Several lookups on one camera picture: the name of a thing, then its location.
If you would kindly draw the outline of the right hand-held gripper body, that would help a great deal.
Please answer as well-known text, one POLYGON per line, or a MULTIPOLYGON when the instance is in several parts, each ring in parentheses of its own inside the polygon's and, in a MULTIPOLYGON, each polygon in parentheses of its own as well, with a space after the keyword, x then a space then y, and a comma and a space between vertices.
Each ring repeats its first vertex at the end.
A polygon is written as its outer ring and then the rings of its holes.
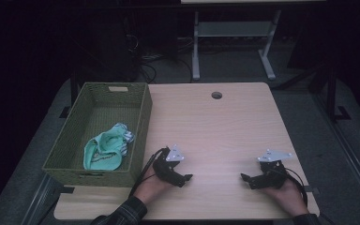
POLYGON ((287 176, 282 160, 292 156, 292 153, 267 149, 258 157, 262 175, 255 177, 253 183, 260 183, 262 188, 281 188, 287 176))

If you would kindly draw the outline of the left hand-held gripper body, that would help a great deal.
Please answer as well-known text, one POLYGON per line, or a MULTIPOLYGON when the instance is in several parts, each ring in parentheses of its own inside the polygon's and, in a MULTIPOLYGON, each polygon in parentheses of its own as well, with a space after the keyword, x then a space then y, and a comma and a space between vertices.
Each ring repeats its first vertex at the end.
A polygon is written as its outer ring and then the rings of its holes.
POLYGON ((157 151, 157 158, 153 163, 156 176, 165 182, 186 182, 187 177, 174 170, 184 159, 181 151, 175 144, 172 148, 165 147, 157 151))

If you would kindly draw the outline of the mint green baby bib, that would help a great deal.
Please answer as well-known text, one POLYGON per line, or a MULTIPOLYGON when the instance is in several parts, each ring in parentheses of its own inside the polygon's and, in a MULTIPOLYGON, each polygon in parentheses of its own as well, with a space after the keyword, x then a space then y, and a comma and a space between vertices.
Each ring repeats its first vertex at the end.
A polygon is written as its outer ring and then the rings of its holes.
POLYGON ((128 145, 134 134, 122 123, 101 132, 87 142, 83 149, 83 167, 86 170, 114 171, 128 154, 128 145))

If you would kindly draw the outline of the green woven basket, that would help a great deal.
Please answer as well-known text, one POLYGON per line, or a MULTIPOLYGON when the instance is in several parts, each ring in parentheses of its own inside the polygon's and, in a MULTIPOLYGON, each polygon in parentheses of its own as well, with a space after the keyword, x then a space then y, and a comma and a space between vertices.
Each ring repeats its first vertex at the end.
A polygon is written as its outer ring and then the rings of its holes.
POLYGON ((130 188, 143 168, 153 101, 146 83, 87 82, 73 104, 42 170, 63 185, 130 188), (122 123, 134 135, 115 170, 86 169, 84 147, 122 123))

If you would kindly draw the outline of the person's left hand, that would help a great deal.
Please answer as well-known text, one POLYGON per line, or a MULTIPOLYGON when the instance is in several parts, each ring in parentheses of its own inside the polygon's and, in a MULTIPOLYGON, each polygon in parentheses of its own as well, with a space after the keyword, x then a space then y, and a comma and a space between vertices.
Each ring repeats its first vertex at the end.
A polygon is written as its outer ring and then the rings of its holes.
POLYGON ((160 180, 153 168, 149 168, 142 179, 142 182, 136 188, 133 196, 138 198, 144 204, 149 204, 157 199, 173 185, 160 180))

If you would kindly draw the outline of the person's right hand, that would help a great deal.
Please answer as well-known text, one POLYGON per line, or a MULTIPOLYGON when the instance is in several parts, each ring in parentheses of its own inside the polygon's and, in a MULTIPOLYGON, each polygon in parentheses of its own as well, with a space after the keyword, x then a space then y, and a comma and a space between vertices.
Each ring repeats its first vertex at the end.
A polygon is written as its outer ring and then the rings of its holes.
POLYGON ((291 217, 309 213, 297 185, 287 179, 281 188, 262 188, 261 192, 272 198, 291 217))

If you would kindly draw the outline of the white metal stand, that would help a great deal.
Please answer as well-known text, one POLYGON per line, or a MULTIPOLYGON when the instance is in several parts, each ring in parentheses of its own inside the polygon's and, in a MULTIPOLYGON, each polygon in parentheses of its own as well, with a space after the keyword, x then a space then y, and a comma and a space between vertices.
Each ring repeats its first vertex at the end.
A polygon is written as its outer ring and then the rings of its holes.
POLYGON ((270 81, 277 76, 268 59, 281 11, 277 10, 271 21, 261 22, 202 22, 199 12, 194 13, 193 51, 191 55, 193 81, 201 78, 199 38, 266 38, 265 46, 258 50, 265 74, 270 81))

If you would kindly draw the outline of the aluminium floor rail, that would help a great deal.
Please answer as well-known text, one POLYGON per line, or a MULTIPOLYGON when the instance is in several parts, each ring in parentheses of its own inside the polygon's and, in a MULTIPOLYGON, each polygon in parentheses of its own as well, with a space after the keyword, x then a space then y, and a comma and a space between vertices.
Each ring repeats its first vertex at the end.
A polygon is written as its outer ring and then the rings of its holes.
POLYGON ((62 185, 44 174, 28 206, 21 225, 42 225, 58 202, 62 185))
POLYGON ((330 127, 333 134, 336 137, 338 144, 340 145, 342 152, 351 167, 352 173, 354 174, 356 180, 360 185, 360 160, 358 159, 357 155, 354 153, 353 147, 347 141, 346 137, 344 136, 343 132, 341 131, 338 124, 330 118, 328 112, 326 111, 325 104, 320 96, 313 95, 312 99, 314 100, 317 108, 322 113, 322 116, 327 124, 330 127))

